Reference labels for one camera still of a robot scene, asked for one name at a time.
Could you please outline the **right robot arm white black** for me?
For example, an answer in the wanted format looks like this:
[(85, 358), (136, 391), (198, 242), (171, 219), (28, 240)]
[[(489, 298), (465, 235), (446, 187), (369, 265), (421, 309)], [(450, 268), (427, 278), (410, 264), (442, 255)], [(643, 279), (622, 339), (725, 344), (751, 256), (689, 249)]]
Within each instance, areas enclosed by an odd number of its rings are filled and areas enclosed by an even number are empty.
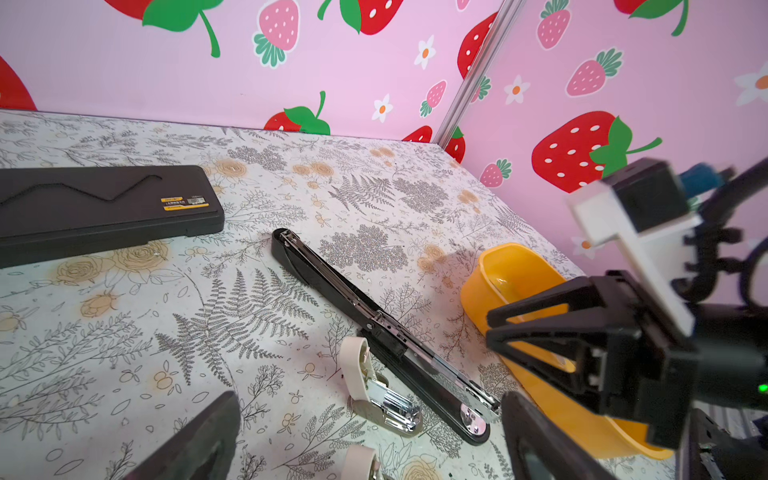
[(630, 269), (491, 310), (487, 346), (587, 410), (645, 425), (650, 444), (676, 451), (680, 479), (765, 478), (766, 437), (732, 437), (701, 405), (767, 408), (767, 308), (752, 295), (767, 246), (720, 254), (742, 239), (736, 209), (766, 186), (765, 161), (678, 174), (643, 158), (580, 188), (575, 220)]

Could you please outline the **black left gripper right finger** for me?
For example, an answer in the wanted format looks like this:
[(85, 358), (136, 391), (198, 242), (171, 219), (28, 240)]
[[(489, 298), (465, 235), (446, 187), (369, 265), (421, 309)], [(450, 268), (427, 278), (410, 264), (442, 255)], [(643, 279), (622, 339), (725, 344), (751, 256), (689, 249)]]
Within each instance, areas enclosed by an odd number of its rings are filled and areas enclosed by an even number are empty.
[(522, 394), (511, 391), (504, 395), (501, 420), (517, 480), (614, 479)]

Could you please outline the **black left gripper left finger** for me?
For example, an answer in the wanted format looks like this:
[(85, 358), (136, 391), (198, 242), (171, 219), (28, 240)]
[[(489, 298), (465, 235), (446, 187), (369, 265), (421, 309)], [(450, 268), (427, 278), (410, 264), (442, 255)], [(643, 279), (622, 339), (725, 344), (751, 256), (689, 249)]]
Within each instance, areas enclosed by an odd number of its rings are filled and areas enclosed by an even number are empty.
[(226, 479), (240, 425), (238, 396), (226, 391), (124, 479)]

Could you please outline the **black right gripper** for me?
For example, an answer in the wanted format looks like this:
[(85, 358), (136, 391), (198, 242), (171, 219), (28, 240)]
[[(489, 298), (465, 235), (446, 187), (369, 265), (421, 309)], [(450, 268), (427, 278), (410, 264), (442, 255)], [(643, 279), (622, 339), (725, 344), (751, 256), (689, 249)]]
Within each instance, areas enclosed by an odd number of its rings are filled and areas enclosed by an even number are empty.
[[(679, 446), (698, 354), (628, 272), (569, 280), (489, 311), (487, 323), (488, 348), (543, 413), (630, 420), (648, 427), (648, 443)], [(587, 342), (604, 340), (598, 388)]]

